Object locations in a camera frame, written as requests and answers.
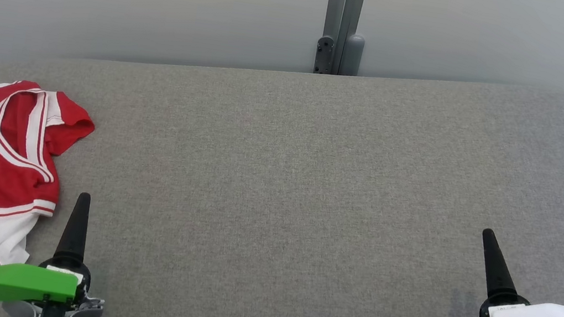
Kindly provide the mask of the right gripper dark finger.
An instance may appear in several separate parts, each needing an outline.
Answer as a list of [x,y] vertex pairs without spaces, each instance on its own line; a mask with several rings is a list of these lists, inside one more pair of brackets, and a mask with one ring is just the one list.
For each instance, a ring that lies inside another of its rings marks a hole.
[[487,298],[507,303],[517,301],[518,293],[498,244],[492,229],[482,231]]

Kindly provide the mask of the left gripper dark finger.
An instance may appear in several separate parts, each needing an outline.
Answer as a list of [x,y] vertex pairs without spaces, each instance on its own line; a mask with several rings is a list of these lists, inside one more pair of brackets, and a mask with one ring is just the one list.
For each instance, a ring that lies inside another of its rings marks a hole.
[[66,227],[58,241],[54,257],[69,257],[80,261],[80,263],[83,262],[91,206],[90,198],[89,193],[78,195],[75,207],[70,213]]

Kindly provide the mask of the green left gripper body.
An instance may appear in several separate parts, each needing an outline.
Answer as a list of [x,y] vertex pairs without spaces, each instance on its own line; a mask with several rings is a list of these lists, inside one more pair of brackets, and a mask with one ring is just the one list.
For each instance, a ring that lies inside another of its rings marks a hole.
[[40,265],[0,265],[0,302],[40,306],[40,317],[64,317],[91,285],[91,272],[80,260],[55,256]]

